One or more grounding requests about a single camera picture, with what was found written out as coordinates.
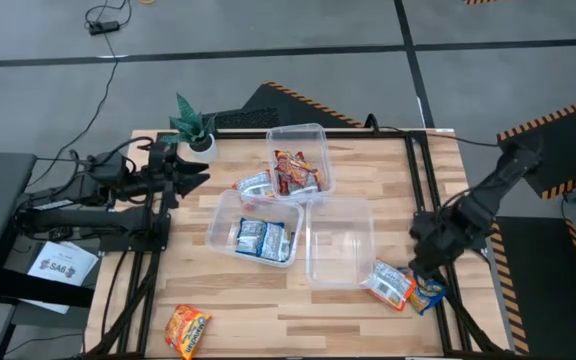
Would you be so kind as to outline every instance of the power adapter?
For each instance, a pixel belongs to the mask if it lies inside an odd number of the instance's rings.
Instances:
[[[107,22],[91,22],[88,24],[88,32],[90,35],[106,34],[109,32],[119,30],[118,21],[107,21]]]

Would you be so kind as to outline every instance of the potted plant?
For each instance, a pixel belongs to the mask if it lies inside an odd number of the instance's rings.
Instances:
[[[161,142],[167,144],[186,143],[189,151],[202,162],[211,162],[217,158],[215,145],[215,117],[203,121],[201,113],[196,113],[183,96],[177,94],[177,104],[181,117],[170,117],[170,123],[178,133],[166,135]]]

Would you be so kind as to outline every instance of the white paper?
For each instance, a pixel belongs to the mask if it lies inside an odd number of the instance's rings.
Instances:
[[[84,279],[97,263],[97,257],[79,246],[62,242],[46,242],[37,259],[30,267],[28,275],[81,286]],[[50,304],[35,300],[21,299],[27,303],[65,314],[67,305]]]

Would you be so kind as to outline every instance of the clear plastic container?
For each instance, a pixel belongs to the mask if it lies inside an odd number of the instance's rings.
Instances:
[[[281,126],[268,130],[268,156],[270,159],[270,178],[273,192],[278,200],[306,202],[309,199],[328,196],[335,191],[335,176],[328,157],[326,131],[319,124],[304,124]],[[279,195],[279,178],[275,167],[277,158],[275,150],[290,151],[293,154],[301,151],[307,162],[321,172],[322,184],[320,192]]]
[[[286,233],[294,234],[288,260],[278,262],[236,252],[239,220],[242,217],[268,222],[283,222]],[[285,268],[295,261],[303,219],[304,210],[297,204],[242,197],[238,191],[226,190],[219,196],[217,209],[206,232],[206,245],[222,254]]]
[[[327,197],[306,205],[306,274],[313,288],[355,289],[375,264],[370,202]]]

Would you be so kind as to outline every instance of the black metal frame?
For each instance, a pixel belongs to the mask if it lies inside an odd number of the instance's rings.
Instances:
[[[160,132],[157,137],[166,134],[167,132]],[[414,142],[416,142],[421,149],[421,156],[424,163],[424,170],[426,172],[428,188],[430,192],[430,197],[432,200],[433,209],[438,209],[441,206],[441,201],[439,197],[439,190],[437,187],[437,182],[434,174],[434,168],[432,165],[432,159],[430,154],[430,148],[428,146],[428,137],[425,130],[410,130],[410,131],[380,131],[379,125],[377,124],[374,116],[369,116],[366,120],[365,129],[352,129],[349,131],[326,131],[326,137],[329,139],[402,139],[406,146],[406,155],[408,158],[408,166],[410,168],[410,176],[412,180],[412,188],[415,197],[415,203],[417,211],[426,211],[426,205],[424,203],[424,197],[422,192],[421,179],[419,177],[419,169],[417,167],[417,159],[415,154]],[[218,140],[251,140],[251,139],[265,139],[266,133],[264,131],[227,131],[222,130],[215,134],[215,138]],[[130,282],[127,290],[127,299],[134,296],[139,286],[139,278],[141,267],[143,263],[143,252],[135,252],[132,270],[130,275]],[[151,264],[154,267],[149,267],[150,269],[158,269],[159,266],[160,253],[152,253]],[[448,275],[448,281],[451,288],[454,289],[455,295],[461,299],[459,293],[459,285],[457,282],[457,276],[455,273],[454,266],[450,265],[446,267],[446,273]],[[139,333],[138,333],[138,343],[137,352],[140,354],[145,354],[146,343],[148,339],[148,330],[150,324],[150,317],[152,314],[152,304],[154,303],[155,296],[155,283],[152,281],[150,288],[147,290],[144,296],[143,302],[143,312],[140,319]],[[444,355],[447,355],[452,349],[452,343],[450,339],[450,330],[448,328],[446,311],[443,303],[439,303],[436,309],[437,314],[437,326],[439,327],[439,335],[441,338],[441,347]],[[459,338],[461,340],[461,349],[466,351],[471,351],[470,337],[463,326],[462,322],[457,318],[457,326],[459,331]],[[119,342],[117,347],[117,353],[126,353],[128,336],[130,332],[130,321],[127,322],[125,327],[121,330],[119,336]]]

